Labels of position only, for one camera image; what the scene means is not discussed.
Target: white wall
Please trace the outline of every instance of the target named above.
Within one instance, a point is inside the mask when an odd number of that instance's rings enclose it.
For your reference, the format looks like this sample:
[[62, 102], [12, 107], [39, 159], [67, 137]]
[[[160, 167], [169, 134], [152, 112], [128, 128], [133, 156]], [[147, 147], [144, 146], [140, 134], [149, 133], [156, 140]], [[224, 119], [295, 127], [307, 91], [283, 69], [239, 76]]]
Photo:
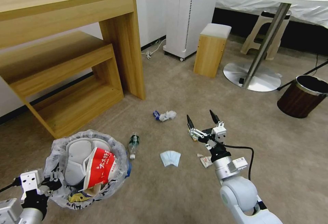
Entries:
[[[165, 1], [166, 0], [137, 0], [141, 46], [144, 46], [166, 34]], [[102, 39], [98, 24], [87, 25], [80, 28], [80, 30]], [[30, 101], [58, 88], [62, 84], [68, 83], [73, 79], [86, 74], [87, 72], [89, 72], [89, 70], [62, 82], [53, 88], [49, 88], [42, 93], [32, 96]], [[0, 95], [0, 116], [23, 105], [15, 93], [2, 79], [0, 79]]]

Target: red snack bag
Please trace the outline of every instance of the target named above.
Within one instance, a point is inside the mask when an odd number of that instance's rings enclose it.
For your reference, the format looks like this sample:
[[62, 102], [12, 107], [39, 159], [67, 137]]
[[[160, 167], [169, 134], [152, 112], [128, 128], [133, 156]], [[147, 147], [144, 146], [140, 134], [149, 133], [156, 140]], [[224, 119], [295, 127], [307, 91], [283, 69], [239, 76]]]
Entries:
[[95, 147], [89, 157], [83, 190], [92, 188], [97, 184], [108, 183], [115, 175], [115, 171], [115, 155], [108, 150]]

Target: plastic bag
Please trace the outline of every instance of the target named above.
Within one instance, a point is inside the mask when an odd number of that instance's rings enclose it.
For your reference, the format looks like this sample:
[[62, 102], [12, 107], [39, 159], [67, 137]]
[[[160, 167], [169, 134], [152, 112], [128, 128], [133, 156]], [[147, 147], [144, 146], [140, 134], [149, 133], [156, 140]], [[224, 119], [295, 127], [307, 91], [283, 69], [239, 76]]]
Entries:
[[[106, 184], [106, 186], [94, 197], [87, 199], [83, 202], [69, 202], [68, 196], [75, 192], [76, 189], [72, 186], [68, 186], [64, 180], [63, 171], [65, 169], [65, 163], [67, 159], [66, 145], [72, 140], [79, 139], [82, 137], [87, 138], [99, 138], [105, 140], [112, 148], [111, 152], [115, 154], [117, 160], [117, 171], [116, 175]], [[62, 187], [53, 192], [50, 197], [55, 203], [63, 208], [70, 209], [83, 209], [94, 201], [109, 198], [112, 196], [124, 183], [127, 177], [127, 171], [129, 168], [129, 162], [126, 156], [125, 147], [113, 137], [103, 134], [94, 130], [87, 130], [84, 132], [78, 132], [70, 137], [54, 140], [51, 146], [51, 154], [47, 157], [44, 167], [44, 177], [49, 177], [51, 172], [57, 168], [59, 169], [58, 178], [62, 184]]]

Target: metal table leg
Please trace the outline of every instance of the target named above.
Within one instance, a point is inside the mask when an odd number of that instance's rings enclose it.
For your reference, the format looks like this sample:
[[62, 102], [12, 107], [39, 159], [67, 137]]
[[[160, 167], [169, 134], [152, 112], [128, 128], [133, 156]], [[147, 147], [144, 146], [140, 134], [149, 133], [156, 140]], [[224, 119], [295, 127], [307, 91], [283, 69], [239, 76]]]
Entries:
[[280, 86], [280, 77], [272, 70], [260, 66], [260, 64], [276, 36], [290, 5], [289, 3], [280, 4], [252, 64], [229, 63], [224, 67], [223, 73], [228, 80], [242, 88], [259, 92], [273, 91]]

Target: brown wastebasket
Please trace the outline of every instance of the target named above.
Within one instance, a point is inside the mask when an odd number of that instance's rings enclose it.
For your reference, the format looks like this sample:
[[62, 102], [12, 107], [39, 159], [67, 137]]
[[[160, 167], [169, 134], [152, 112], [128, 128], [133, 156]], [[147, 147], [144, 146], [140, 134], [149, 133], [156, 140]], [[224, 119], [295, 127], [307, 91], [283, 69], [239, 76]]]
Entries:
[[277, 106], [289, 116], [305, 118], [327, 96], [327, 82], [314, 76], [300, 75], [279, 99]]

